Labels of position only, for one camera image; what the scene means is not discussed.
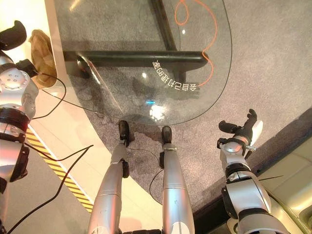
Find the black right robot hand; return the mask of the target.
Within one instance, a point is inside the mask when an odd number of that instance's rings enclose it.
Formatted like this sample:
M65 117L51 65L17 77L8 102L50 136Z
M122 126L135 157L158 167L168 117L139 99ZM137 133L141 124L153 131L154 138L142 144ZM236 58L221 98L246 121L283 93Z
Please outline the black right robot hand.
M249 109L247 120L243 126L227 123L223 120L219 122L218 127L222 132L233 134L233 138L245 140L246 145L253 146L262 132L263 122L257 120L255 110Z

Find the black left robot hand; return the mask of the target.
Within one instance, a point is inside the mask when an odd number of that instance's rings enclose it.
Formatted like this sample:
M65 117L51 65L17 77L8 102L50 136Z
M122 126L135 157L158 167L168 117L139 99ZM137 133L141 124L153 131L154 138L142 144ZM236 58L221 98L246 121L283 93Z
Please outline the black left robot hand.
M24 25L19 21L14 21L14 26L0 33L0 49L8 51L22 45L27 38Z

